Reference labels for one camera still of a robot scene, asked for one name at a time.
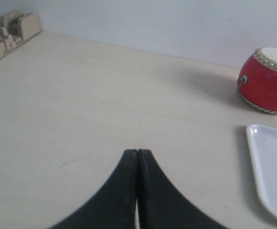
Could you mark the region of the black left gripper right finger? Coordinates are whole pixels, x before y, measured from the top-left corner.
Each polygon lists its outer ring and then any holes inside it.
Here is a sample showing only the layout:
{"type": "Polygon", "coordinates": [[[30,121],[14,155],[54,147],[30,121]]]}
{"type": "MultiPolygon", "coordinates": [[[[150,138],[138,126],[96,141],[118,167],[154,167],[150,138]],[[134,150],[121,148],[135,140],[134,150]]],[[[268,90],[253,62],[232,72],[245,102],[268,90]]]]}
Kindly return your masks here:
{"type": "Polygon", "coordinates": [[[137,152],[136,196],[142,229],[224,229],[170,182],[151,150],[137,152]]]}

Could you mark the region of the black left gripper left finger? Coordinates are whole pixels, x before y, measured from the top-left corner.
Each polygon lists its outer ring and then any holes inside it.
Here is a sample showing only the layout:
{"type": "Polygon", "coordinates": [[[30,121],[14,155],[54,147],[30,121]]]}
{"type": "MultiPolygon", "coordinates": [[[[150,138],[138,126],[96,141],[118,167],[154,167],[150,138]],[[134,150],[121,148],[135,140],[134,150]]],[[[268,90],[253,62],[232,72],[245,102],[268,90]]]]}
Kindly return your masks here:
{"type": "Polygon", "coordinates": [[[53,229],[134,229],[137,150],[127,149],[103,186],[53,229]]]}

